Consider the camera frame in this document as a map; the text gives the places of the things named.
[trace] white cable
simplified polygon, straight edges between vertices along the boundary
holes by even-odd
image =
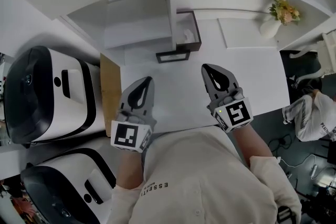
[[[313,165],[314,165],[315,162],[316,162],[316,156],[315,156],[314,154],[310,154],[308,157],[306,157],[306,158],[303,160],[302,163],[300,163],[300,164],[298,164],[298,165],[296,165],[296,166],[292,166],[292,165],[287,164],[283,159],[280,159],[280,160],[283,161],[288,167],[296,168],[296,167],[298,167],[298,166],[304,164],[304,162],[306,161],[306,159],[308,159],[310,156],[314,156],[314,163],[313,163]]]
[[[333,166],[326,166],[325,168],[323,168],[321,171],[319,171],[319,173],[316,175],[316,177],[311,177],[311,180],[314,180],[316,179],[325,169],[328,169],[328,168],[334,168]]]

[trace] chair leg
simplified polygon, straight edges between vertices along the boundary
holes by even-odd
[[[297,54],[290,54],[289,55],[289,58],[293,59],[293,58],[298,58],[298,57],[301,57],[302,55],[305,55],[307,52],[311,51],[311,50],[316,50],[318,49],[319,45],[317,44],[313,44],[313,45],[308,45],[308,46],[305,46],[303,48],[302,51],[298,52]]]
[[[299,84],[302,80],[304,79],[316,79],[319,78],[321,76],[323,76],[325,74],[325,71],[323,69],[320,69],[319,71],[312,73],[312,74],[308,74],[308,75],[304,75],[302,77],[299,77],[296,81],[297,84]]]

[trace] white shirt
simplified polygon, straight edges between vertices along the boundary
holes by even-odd
[[[336,103],[327,95],[318,92],[315,96],[314,105],[317,109],[312,111],[312,125],[317,129],[319,138],[329,135],[334,141],[336,134]]]
[[[114,188],[109,223],[273,224],[280,206],[299,223],[299,198],[276,158],[250,165],[218,127],[165,135],[148,149],[144,183]]]

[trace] forearm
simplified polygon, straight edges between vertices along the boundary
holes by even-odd
[[[125,189],[134,189],[143,182],[141,154],[122,152],[118,170],[117,185]]]
[[[250,124],[233,131],[248,166],[252,156],[273,157],[271,150]]]

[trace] hand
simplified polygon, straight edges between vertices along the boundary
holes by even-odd
[[[24,198],[14,198],[12,197],[12,200],[18,205],[18,207],[24,212],[30,215],[30,217],[33,217],[35,215],[35,210],[31,206],[30,202],[28,202]]]

